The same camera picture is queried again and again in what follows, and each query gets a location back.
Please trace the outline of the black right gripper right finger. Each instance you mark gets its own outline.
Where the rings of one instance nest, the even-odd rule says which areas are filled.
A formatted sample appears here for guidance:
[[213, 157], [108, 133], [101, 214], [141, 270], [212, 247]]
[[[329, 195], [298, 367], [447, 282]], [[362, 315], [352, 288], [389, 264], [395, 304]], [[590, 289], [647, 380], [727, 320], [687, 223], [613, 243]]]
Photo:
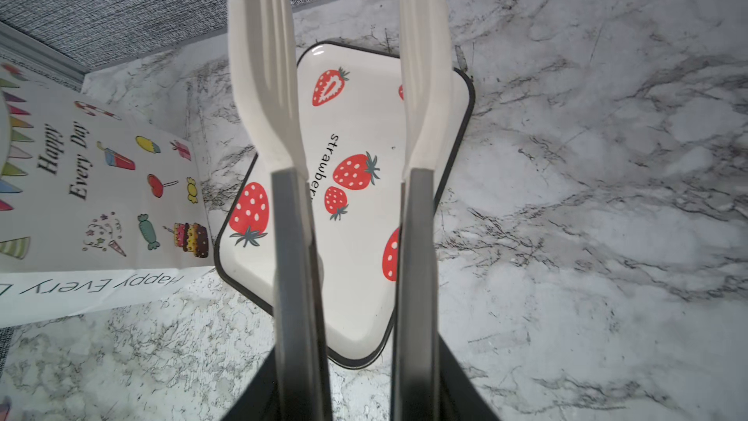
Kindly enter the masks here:
[[439, 419], [500, 420], [476, 391], [442, 337], [439, 338]]

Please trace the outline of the white paper gift bag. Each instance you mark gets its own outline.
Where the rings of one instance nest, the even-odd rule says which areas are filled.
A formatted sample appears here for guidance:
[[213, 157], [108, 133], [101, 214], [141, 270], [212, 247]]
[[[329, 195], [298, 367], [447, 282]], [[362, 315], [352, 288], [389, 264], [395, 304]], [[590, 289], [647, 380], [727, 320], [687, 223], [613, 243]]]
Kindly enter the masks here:
[[1, 66], [1, 323], [140, 304], [212, 268], [191, 144]]

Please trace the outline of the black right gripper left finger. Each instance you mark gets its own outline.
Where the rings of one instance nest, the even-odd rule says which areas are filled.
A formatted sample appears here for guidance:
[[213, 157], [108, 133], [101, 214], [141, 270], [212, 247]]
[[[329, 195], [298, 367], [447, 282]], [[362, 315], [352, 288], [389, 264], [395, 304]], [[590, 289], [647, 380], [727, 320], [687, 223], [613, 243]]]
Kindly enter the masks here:
[[257, 374], [223, 416], [223, 421], [274, 421], [278, 419], [276, 351], [272, 350]]

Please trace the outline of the white slotted bread tongs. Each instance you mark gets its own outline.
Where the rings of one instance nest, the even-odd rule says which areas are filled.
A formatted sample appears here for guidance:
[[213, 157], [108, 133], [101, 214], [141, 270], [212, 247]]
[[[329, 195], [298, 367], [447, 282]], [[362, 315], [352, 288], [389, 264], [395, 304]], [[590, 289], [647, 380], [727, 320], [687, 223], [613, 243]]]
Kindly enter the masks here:
[[[289, 0], [227, 0], [234, 99], [271, 175], [277, 245], [274, 316], [280, 420], [327, 420], [331, 395], [315, 227], [307, 187]], [[440, 415], [434, 173], [449, 122], [446, 0], [399, 0], [406, 153], [395, 299], [395, 420]]]

